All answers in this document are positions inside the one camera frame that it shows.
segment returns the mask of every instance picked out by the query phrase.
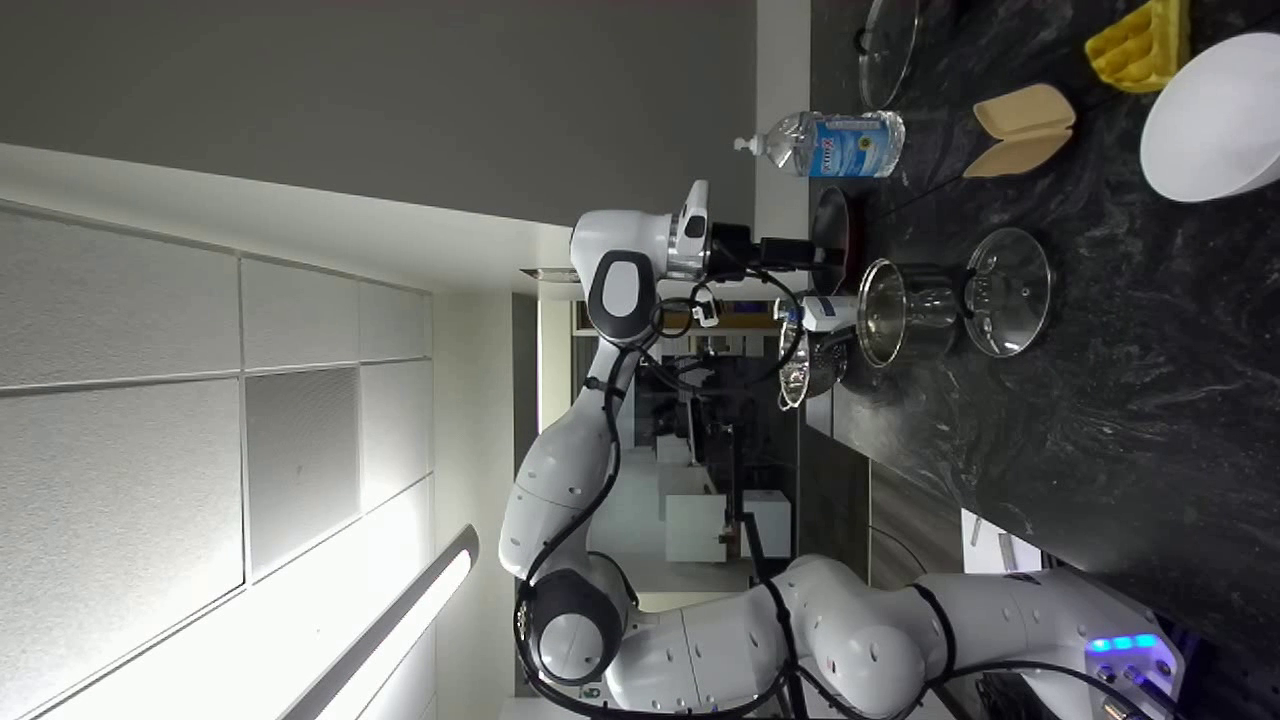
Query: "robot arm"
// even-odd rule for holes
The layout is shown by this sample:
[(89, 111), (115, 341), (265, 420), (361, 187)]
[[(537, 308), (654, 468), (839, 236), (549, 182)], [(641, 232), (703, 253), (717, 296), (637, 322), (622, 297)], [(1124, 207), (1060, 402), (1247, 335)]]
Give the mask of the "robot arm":
[[(710, 232), (705, 181), (694, 183), (680, 213), (596, 211), (575, 227), (570, 256), (607, 342), (568, 413), (534, 442), (507, 498), (498, 557), (517, 578), (527, 578), (548, 541), (600, 493), (612, 447), (605, 411), (617, 413), (639, 361), (623, 348), (649, 341), (658, 281), (698, 281), (714, 263)], [(765, 588), (644, 612), (631, 605), (621, 569), (588, 553), (588, 529), (582, 523), (529, 578), (534, 593), (521, 632), (541, 674), (563, 685), (603, 676), (622, 708), (650, 712), (735, 707), (771, 687), (788, 651)], [(988, 661), (1036, 660), (1089, 675), (1133, 665), (1175, 697), (1181, 680), (1183, 659), (1149, 612), (1066, 570), (925, 575), (879, 592), (840, 562), (806, 556), (773, 583), (797, 655), (812, 657), (820, 679), (869, 717), (895, 716), (925, 682)], [(1134, 639), (1123, 648), (1100, 639), (1120, 637)], [(1094, 652), (1103, 644), (1123, 652)], [(1101, 693), (1076, 679), (1028, 682), (1064, 720), (1107, 716)], [(1133, 685), (1126, 694), (1151, 717), (1167, 717)]]

